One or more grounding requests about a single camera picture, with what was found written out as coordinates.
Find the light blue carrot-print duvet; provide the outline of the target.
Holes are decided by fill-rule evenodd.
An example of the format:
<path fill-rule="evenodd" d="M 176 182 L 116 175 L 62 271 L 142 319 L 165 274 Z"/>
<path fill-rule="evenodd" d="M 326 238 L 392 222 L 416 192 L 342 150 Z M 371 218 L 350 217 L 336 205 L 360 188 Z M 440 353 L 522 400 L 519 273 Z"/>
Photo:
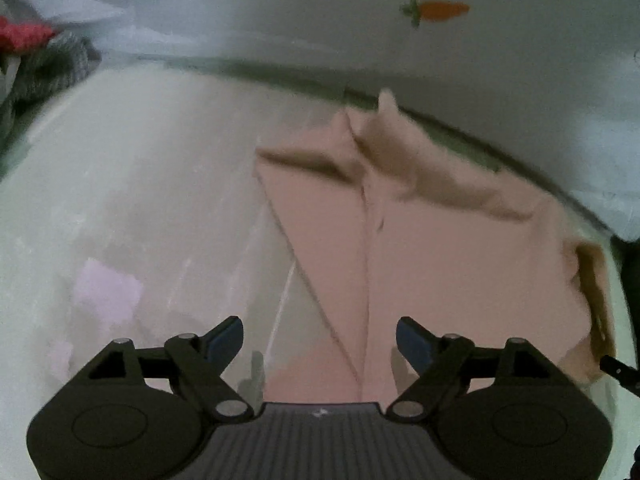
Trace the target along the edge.
<path fill-rule="evenodd" d="M 103 50 L 394 90 L 639 236 L 639 0 L 9 0 Z"/>

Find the pink beige garment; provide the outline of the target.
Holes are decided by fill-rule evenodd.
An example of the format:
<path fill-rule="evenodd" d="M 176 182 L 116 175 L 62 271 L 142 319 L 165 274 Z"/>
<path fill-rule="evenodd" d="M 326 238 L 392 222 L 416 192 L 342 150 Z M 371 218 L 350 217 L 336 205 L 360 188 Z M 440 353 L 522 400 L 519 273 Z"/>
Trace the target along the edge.
<path fill-rule="evenodd" d="M 390 92 L 261 148 L 256 170 L 329 333 L 265 397 L 389 404 L 411 384 L 403 316 L 481 347 L 530 341 L 579 385 L 614 350 L 602 249 L 560 202 L 434 143 Z"/>

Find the red cloth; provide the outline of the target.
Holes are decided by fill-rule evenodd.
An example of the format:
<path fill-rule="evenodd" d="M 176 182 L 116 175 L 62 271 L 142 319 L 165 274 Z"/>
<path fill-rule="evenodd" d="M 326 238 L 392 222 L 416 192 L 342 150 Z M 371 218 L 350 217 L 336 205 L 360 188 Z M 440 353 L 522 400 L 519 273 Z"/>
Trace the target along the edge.
<path fill-rule="evenodd" d="M 3 54 L 24 55 L 45 46 L 56 32 L 48 25 L 38 23 L 16 24 L 2 16 L 0 22 L 0 48 Z"/>

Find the green grid bed sheet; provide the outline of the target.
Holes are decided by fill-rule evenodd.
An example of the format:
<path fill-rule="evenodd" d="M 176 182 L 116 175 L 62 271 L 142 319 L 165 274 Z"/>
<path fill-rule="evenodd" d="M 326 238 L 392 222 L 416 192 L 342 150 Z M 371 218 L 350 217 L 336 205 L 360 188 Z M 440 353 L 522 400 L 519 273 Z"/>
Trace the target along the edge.
<path fill-rule="evenodd" d="M 356 98 L 142 63 L 33 108 L 1 161 L 1 474 L 36 476 L 27 427 L 106 344 L 243 321 L 224 380 L 250 405 L 318 364 L 329 323 L 255 171 L 261 146 Z"/>

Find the grey checked cloth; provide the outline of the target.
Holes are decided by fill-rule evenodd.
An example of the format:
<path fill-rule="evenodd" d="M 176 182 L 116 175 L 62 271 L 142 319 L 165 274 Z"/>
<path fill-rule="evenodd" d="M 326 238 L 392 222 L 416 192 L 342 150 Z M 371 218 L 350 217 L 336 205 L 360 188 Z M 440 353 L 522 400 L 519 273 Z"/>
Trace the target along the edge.
<path fill-rule="evenodd" d="M 1 151 L 12 143 L 15 123 L 32 106 L 87 79 L 102 60 L 91 41 L 60 32 L 21 60 L 11 90 L 1 104 Z"/>

